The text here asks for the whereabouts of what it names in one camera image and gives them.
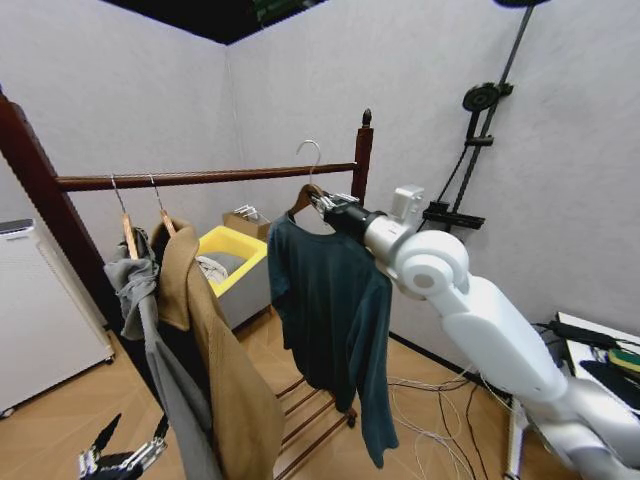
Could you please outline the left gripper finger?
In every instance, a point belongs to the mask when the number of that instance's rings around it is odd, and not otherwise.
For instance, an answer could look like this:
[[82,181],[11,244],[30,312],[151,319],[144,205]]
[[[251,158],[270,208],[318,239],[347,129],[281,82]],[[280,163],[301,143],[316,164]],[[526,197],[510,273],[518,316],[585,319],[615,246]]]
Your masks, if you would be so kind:
[[169,422],[164,414],[158,422],[152,439],[139,447],[128,459],[128,471],[147,470],[167,448],[165,437],[168,431]]
[[122,414],[118,413],[109,424],[104,427],[91,446],[78,456],[78,470],[80,474],[94,474],[99,470],[102,451],[109,443],[116,430]]

